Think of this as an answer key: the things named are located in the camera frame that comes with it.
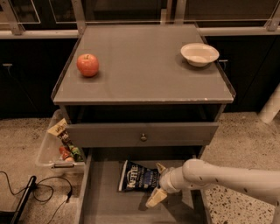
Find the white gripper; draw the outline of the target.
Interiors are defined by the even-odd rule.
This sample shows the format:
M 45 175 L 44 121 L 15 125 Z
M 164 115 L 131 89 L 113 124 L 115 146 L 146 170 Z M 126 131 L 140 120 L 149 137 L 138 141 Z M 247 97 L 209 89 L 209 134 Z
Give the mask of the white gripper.
M 177 193 L 185 187 L 185 179 L 183 176 L 182 168 L 167 168 L 156 163 L 157 170 L 160 173 L 159 185 L 161 188 L 155 188 L 151 196 L 146 202 L 148 208 L 155 207 L 157 204 L 166 199 L 167 193 Z

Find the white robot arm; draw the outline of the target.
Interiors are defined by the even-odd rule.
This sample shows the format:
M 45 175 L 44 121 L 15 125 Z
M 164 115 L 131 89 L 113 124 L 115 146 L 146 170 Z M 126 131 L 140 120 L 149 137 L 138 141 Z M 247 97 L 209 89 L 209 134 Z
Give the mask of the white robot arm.
M 185 189 L 200 190 L 216 184 L 275 206 L 272 224 L 280 224 L 280 171 L 217 166 L 197 158 L 186 160 L 178 168 L 166 168 L 157 163 L 157 169 L 159 187 L 148 198 L 147 207 L 155 207 L 168 194 Z

